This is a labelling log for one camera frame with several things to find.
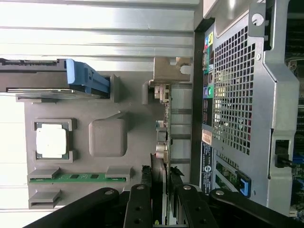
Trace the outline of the blue card retainer bar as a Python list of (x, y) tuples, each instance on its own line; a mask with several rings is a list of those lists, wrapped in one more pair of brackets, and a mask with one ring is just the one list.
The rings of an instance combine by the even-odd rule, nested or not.
[(243, 172), (237, 171), (237, 189), (246, 198), (251, 196), (251, 179)]

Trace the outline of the green RAM stick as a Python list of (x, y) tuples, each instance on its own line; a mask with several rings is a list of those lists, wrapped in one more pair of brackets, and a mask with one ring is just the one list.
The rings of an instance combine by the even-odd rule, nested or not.
[(126, 178), (107, 178), (105, 173), (60, 173), (52, 178), (30, 178), (30, 183), (103, 183), (126, 182)]

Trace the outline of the grey parts rack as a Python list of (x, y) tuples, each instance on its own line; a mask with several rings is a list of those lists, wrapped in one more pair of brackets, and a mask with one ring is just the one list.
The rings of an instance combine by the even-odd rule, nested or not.
[[(100, 188), (129, 189), (142, 178), (156, 150), (156, 122), (164, 106), (150, 99), (143, 104), (143, 86), (150, 72), (107, 72), (114, 83), (111, 99), (53, 99), (25, 103), (29, 209), (66, 206)], [(62, 159), (41, 158), (36, 130), (60, 124), (67, 130), (67, 153)], [(105, 173), (126, 182), (30, 183), (30, 178), (52, 178), (60, 173)]]

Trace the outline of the CPU chip metal lid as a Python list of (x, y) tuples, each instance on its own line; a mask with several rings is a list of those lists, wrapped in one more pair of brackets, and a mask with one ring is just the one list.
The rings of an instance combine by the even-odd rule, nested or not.
[(41, 158), (62, 159), (67, 145), (67, 130), (60, 124), (44, 123), (36, 130), (36, 151)]

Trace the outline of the black open PC case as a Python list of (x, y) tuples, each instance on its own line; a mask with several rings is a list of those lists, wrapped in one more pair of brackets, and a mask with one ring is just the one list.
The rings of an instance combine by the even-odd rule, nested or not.
[(193, 86), (191, 181), (301, 217), (304, 0), (199, 0)]

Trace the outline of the hard disk blue label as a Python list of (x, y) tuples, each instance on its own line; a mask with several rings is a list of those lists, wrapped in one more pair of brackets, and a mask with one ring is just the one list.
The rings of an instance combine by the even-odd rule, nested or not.
[(75, 95), (67, 82), (66, 61), (0, 58), (0, 95), (60, 97)]

